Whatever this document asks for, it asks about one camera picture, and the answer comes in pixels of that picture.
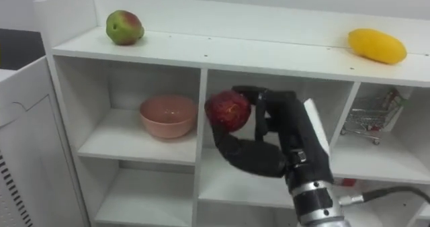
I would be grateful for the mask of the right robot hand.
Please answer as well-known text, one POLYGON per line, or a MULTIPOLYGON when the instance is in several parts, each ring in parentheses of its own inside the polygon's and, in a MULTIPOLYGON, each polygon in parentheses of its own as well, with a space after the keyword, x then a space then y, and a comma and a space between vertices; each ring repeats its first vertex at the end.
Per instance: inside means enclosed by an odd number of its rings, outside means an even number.
POLYGON ((238 85, 205 102, 214 143, 232 166, 286 179, 289 189, 333 183, 329 155, 293 91, 238 85))

